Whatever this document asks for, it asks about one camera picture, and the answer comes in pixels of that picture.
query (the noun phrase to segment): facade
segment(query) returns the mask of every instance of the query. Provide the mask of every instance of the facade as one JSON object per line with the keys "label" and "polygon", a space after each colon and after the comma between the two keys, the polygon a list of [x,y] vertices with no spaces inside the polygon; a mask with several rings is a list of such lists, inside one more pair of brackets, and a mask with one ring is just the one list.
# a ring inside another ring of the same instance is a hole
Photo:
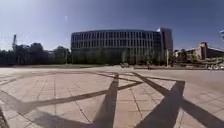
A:
{"label": "facade", "polygon": [[173,50],[172,31],[96,30],[72,33],[74,63],[143,63],[153,58],[165,61]]}
{"label": "facade", "polygon": [[194,55],[197,60],[205,60],[206,58],[216,58],[216,57],[223,57],[224,51],[209,48],[207,42],[201,42],[197,48],[187,50],[188,55]]}

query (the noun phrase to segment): tree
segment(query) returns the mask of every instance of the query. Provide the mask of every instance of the tree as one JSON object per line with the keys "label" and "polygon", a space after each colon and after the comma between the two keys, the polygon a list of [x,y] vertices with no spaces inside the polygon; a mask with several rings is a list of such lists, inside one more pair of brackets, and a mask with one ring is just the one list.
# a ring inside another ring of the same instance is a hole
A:
{"label": "tree", "polygon": [[180,56],[177,57],[177,61],[180,63],[186,63],[187,62],[187,52],[185,49],[182,49],[180,52]]}
{"label": "tree", "polygon": [[40,43],[31,44],[29,53],[32,57],[32,64],[43,64],[46,61],[44,49]]}
{"label": "tree", "polygon": [[64,48],[63,46],[58,46],[54,50],[55,54],[55,62],[58,64],[64,64],[67,63],[69,60],[70,52],[67,48]]}

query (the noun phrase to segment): sky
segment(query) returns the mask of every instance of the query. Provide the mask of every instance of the sky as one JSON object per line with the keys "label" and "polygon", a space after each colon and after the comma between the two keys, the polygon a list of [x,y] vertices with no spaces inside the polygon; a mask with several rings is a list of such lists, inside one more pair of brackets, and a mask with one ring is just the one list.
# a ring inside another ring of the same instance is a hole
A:
{"label": "sky", "polygon": [[72,32],[97,29],[173,30],[174,48],[202,41],[224,49],[224,0],[0,0],[0,49],[41,43],[70,47]]}

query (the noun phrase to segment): ground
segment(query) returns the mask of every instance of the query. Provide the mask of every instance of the ground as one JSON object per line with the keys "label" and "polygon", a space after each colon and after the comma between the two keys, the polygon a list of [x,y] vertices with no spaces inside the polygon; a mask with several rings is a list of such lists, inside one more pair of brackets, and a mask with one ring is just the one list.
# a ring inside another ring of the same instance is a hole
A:
{"label": "ground", "polygon": [[0,69],[10,128],[223,128],[224,72]]}

